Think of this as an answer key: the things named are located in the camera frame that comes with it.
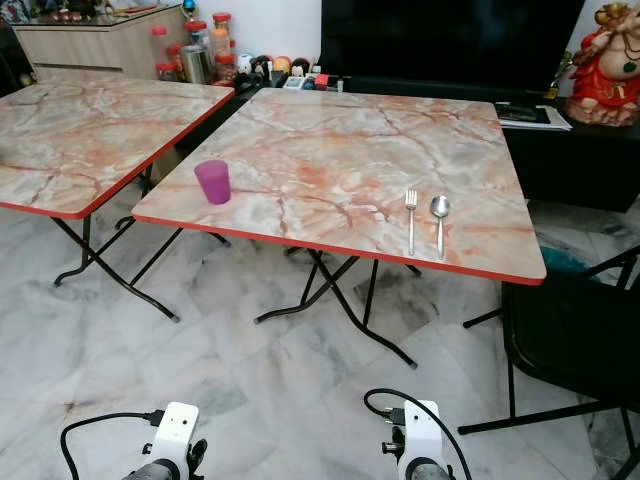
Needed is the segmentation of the steel tumbler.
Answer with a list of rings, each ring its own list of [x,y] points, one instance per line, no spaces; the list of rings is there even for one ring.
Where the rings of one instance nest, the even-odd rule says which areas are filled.
[[[210,67],[209,50],[204,45],[192,44],[183,46],[179,52],[180,63],[186,82],[192,84],[211,84],[214,82]]]

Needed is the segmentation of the purple plastic cup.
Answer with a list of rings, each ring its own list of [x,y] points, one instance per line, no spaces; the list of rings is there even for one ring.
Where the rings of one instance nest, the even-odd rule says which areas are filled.
[[[193,169],[201,191],[212,205],[227,204],[232,195],[229,166],[223,160],[207,160]]]

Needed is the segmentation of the brass ornament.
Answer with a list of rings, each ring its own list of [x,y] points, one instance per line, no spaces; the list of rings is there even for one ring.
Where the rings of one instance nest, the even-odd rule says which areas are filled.
[[[559,61],[559,65],[557,67],[556,77],[553,78],[552,83],[548,87],[547,99],[557,99],[559,96],[559,91],[561,91],[561,83],[562,79],[566,77],[567,70],[572,67],[573,54],[571,51],[564,51],[561,61]]]

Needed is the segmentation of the black flat television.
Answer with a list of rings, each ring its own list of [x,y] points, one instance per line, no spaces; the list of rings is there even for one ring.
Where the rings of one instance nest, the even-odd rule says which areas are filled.
[[[544,90],[584,0],[323,0],[319,63],[343,76]]]

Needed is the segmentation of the silver metal fork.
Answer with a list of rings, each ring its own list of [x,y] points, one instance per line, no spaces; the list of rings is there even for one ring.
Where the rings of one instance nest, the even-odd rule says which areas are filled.
[[[416,189],[407,189],[404,192],[404,209],[407,210],[407,255],[413,257],[416,255],[415,244],[415,214],[417,206],[419,206],[419,192]]]

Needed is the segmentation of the stack of papers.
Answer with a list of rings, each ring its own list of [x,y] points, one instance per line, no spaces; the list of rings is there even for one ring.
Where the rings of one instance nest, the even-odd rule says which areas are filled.
[[[494,102],[504,129],[525,131],[572,131],[572,125],[552,105],[521,106]]]

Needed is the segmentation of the marble-pattern folding table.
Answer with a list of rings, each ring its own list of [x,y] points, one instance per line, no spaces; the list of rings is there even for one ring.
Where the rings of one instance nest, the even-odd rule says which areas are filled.
[[[229,166],[212,205],[193,169]],[[416,189],[416,255],[404,192]],[[445,260],[431,198],[448,198]],[[265,88],[132,209],[133,218],[300,248],[312,260],[302,312],[362,259],[539,285],[547,266],[490,102]]]
[[[92,215],[155,160],[233,99],[232,87],[132,79],[101,72],[47,78],[0,109],[0,206],[54,221],[125,291],[179,317],[128,282],[93,246]]]

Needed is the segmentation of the black folding chair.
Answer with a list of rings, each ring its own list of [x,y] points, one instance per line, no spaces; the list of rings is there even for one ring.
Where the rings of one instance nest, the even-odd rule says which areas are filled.
[[[640,415],[640,244],[576,274],[539,285],[503,284],[495,310],[466,328],[502,320],[508,370],[590,397],[590,402],[461,426],[466,435],[622,410]]]

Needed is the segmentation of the red Ganesha statue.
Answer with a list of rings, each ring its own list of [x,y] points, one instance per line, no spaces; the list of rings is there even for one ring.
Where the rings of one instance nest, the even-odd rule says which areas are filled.
[[[640,120],[640,0],[595,12],[598,31],[573,55],[566,113],[582,124],[630,127]]]

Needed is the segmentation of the light wooden cabinet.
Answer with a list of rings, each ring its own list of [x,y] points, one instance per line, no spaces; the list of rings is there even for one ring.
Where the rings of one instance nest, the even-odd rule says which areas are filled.
[[[178,44],[186,32],[184,22],[178,5],[161,5],[129,18],[101,15],[64,26],[37,20],[12,28],[33,67],[114,70],[155,81],[159,59],[151,28],[165,27],[169,44]]]

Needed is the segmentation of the teal cloth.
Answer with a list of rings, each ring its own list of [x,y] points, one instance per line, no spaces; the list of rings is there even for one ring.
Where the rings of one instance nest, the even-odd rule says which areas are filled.
[[[571,253],[547,246],[540,247],[540,251],[549,273],[580,276],[590,269],[584,261],[576,259]]]

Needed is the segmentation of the silver metal spoon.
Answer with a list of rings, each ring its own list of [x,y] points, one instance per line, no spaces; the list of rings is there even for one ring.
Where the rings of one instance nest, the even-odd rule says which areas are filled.
[[[429,211],[436,220],[436,256],[442,261],[445,260],[445,218],[447,218],[449,210],[451,210],[451,205],[449,205],[447,197],[440,195],[431,198]]]

